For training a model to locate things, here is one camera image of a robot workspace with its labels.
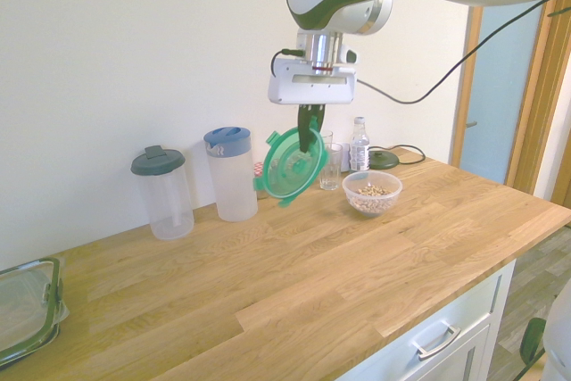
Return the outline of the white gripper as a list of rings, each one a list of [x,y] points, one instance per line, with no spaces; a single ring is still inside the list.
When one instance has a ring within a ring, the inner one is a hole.
[[[335,66],[331,73],[318,74],[310,63],[277,59],[269,79],[268,98],[274,104],[300,104],[297,116],[300,151],[306,153],[322,129],[325,104],[349,104],[354,97],[356,72]]]

